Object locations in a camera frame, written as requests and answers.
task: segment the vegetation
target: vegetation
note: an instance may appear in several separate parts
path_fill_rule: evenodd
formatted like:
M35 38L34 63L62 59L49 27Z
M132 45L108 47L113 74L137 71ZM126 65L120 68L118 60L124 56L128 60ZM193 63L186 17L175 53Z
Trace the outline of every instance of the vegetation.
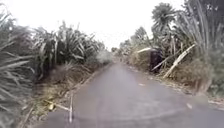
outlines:
M30 110L42 109L38 105L46 104L44 100L63 96L109 62L107 56L100 55L109 55L102 42L65 23L56 32L30 29L16 25L4 10L0 36L2 128L22 127Z
M153 60L149 54L159 51L163 61L153 69L162 66L159 75L178 81L196 93L208 90L214 95L223 93L223 19L216 15L223 8L220 2L188 0L184 10L160 3L152 12L153 38L142 38L142 43L140 38L138 41L130 38L121 43L118 54L127 63L149 70Z

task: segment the dead leaf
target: dead leaf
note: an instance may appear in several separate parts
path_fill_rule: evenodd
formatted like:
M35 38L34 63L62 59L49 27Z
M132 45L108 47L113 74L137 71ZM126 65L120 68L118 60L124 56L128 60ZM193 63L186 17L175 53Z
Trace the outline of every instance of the dead leaf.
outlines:
M189 109L192 109L192 108L193 108L192 105L189 104L189 103L187 103L187 107L188 107Z
M138 84L138 85L140 85L140 86L145 86L145 84Z

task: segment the palm tree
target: palm tree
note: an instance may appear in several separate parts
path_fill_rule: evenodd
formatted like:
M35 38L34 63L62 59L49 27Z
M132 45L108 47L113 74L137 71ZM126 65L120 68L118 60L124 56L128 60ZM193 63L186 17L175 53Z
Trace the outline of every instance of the palm tree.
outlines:
M157 34L165 34L167 30L171 30L170 23L174 20L175 10L168 3L160 3L152 11L152 18L155 24L152 31Z

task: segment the white sky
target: white sky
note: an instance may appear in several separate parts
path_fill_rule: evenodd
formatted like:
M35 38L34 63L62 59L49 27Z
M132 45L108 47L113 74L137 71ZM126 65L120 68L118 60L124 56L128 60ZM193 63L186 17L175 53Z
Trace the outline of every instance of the white sky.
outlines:
M181 8L184 0L2 0L20 25L57 29L62 20L77 26L108 48L118 47L137 28L148 34L153 25L152 10L160 2Z

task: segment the narrow road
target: narrow road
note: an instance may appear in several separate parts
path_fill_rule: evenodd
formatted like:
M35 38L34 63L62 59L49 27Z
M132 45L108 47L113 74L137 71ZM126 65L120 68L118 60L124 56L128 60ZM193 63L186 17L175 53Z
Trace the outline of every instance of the narrow road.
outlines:
M224 128L210 108L122 64L99 73L74 97L74 119L57 110L37 128Z

